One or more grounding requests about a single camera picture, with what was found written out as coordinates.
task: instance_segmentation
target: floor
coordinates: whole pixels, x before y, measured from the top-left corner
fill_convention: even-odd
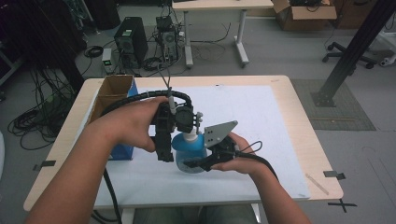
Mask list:
[[[161,13],[158,8],[148,10],[153,14]],[[141,11],[142,8],[120,7],[119,13],[123,18],[130,13],[138,15]],[[151,21],[147,21],[146,34],[149,36],[153,27]],[[227,26],[193,25],[191,35],[196,40],[215,40],[225,36]],[[104,45],[112,40],[115,31],[102,31],[99,35],[87,33],[88,45]],[[330,59],[327,63],[321,61],[326,53],[325,43],[337,41],[347,45],[356,32],[334,30],[330,24],[322,31],[284,32],[274,18],[249,18],[243,43],[250,64],[242,68],[231,35],[236,34],[236,31],[237,24],[232,24],[230,34],[217,45],[195,43],[194,67],[186,69],[182,58],[171,67],[171,72],[174,76],[186,77],[286,75],[289,78],[326,79],[337,59]],[[149,43],[149,47],[148,54],[153,52],[154,45]],[[381,43],[374,42],[366,54],[382,60],[391,51]],[[88,67],[89,62],[82,54],[76,58],[76,65],[81,72]],[[143,70],[135,72],[142,77],[151,74]],[[84,77],[104,75],[98,58],[92,60]],[[396,64],[387,67],[376,65],[368,70],[363,63],[358,63],[353,76],[346,79],[346,84],[376,131],[316,131],[316,134],[332,168],[346,176],[346,179],[340,180],[344,190],[343,203],[356,206],[346,206],[344,211],[340,205],[328,205],[340,203],[338,200],[299,202],[299,205],[313,223],[396,223]],[[22,206],[38,174],[33,167],[46,159],[50,147],[23,150],[20,138],[7,131],[11,120],[35,105],[35,85],[29,75],[29,66],[23,66],[2,89],[7,99],[0,103],[0,131],[6,144],[5,167],[0,181],[0,223],[22,223],[27,215]],[[32,133],[26,143],[39,145],[39,139],[38,134]],[[108,211],[104,214],[114,217]]]

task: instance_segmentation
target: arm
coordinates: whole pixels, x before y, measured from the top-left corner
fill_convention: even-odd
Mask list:
[[[88,223],[111,149],[124,143],[155,150],[149,124],[161,102],[166,98],[132,103],[89,124],[26,223]]]
[[[230,133],[230,136],[239,148],[248,147],[248,142],[244,138],[235,133]],[[251,159],[236,158],[218,163],[212,166],[212,169],[235,170],[241,174],[249,174],[259,191],[269,223],[310,223],[305,213],[264,164]]]

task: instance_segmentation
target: forearm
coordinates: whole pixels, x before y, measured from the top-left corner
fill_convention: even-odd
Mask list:
[[[269,223],[310,223],[298,204],[283,189],[267,167],[250,175],[254,181]]]
[[[88,223],[114,137],[100,123],[88,126],[40,196],[27,223]]]

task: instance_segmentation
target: wooden table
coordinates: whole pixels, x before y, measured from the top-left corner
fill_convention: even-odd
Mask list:
[[[160,87],[160,77],[139,77],[135,79],[137,87]],[[56,139],[46,161],[56,161],[53,166],[42,167],[25,203],[24,209],[30,210],[45,187],[58,172],[70,149],[76,141],[81,123],[92,104],[95,92],[103,80],[94,78],[85,81],[61,132]],[[335,177],[325,177],[323,171],[332,167],[318,141],[304,109],[285,76],[243,76],[243,77],[172,77],[173,87],[209,86],[270,86],[276,98],[277,106],[284,120],[290,141],[300,162],[305,181],[310,191],[309,200],[330,200],[343,197],[343,191]]]
[[[183,11],[184,27],[185,27],[185,55],[186,65],[193,66],[191,41],[190,41],[190,22],[191,16],[197,18],[194,22],[231,22],[230,17],[239,17],[238,36],[235,37],[235,44],[237,46],[239,55],[241,57],[242,66],[248,64],[248,56],[242,44],[242,34],[245,27],[245,19],[247,10],[252,8],[268,8],[272,7],[271,0],[196,0],[188,2],[173,3],[175,11]]]

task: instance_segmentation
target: pants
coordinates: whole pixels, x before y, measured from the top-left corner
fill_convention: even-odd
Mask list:
[[[199,224],[257,224],[250,204],[205,206]],[[182,207],[136,209],[134,224],[187,224]]]

